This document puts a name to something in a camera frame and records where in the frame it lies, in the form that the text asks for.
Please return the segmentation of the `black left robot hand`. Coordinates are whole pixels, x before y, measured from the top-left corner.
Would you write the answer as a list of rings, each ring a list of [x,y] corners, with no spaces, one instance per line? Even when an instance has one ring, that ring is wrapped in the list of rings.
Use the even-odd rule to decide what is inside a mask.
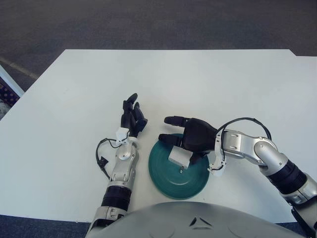
[[[129,136],[135,138],[143,131],[148,122],[140,109],[140,104],[136,102],[137,98],[138,94],[134,93],[123,101],[123,115],[121,116],[121,127],[129,129]]]

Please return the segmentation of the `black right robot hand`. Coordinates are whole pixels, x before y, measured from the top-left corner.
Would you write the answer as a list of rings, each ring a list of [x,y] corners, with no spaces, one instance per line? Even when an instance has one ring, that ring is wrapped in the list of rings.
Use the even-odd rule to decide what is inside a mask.
[[[190,164],[214,150],[217,129],[196,118],[180,116],[166,117],[164,123],[184,128],[182,137],[173,134],[160,134],[159,141],[192,152]]]

